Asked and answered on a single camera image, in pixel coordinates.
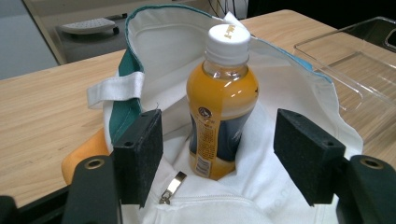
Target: wooden table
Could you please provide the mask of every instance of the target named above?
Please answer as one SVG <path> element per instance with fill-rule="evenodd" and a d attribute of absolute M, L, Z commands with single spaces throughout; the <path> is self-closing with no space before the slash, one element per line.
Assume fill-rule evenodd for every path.
<path fill-rule="evenodd" d="M 242 23 L 291 53 L 296 43 L 334 30 L 289 10 Z M 22 206 L 65 186 L 62 160 L 103 127 L 102 111 L 87 108 L 86 90 L 114 76 L 123 52 L 0 81 L 0 195 Z M 396 167 L 396 150 L 381 150 L 388 154 L 380 159 Z"/>

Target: zipper pull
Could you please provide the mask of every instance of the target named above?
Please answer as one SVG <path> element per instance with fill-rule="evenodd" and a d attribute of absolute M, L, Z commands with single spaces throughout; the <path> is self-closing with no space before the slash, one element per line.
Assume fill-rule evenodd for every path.
<path fill-rule="evenodd" d="M 184 178 L 186 178 L 186 175 L 183 172 L 179 171 L 175 178 L 169 184 L 166 191 L 161 196 L 160 204 L 171 204 L 171 201 L 169 199 L 172 197 L 173 194 L 175 194 L 176 190 L 181 185 Z"/>

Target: white bag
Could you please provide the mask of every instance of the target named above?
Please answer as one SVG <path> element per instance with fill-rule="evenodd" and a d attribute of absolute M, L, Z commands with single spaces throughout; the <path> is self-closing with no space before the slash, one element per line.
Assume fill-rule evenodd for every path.
<path fill-rule="evenodd" d="M 207 31 L 220 23 L 241 25 L 231 14 L 222 20 L 185 6 L 141 7 L 127 19 L 129 48 L 115 77 L 88 89 L 89 106 L 103 105 L 109 151 L 141 111 L 158 107 L 163 112 L 163 158 L 146 206 L 124 205 L 124 223 L 336 222 L 337 201 L 310 207 L 275 155 L 276 111 L 284 108 L 313 120 L 346 145 L 348 159 L 361 153 L 362 140 L 341 119 L 329 77 L 259 38 L 251 38 L 248 65 L 260 95 L 244 127 L 236 170 L 219 181 L 192 172 L 186 81 L 204 59 Z M 170 204 L 159 204 L 178 171 L 187 177 Z"/>

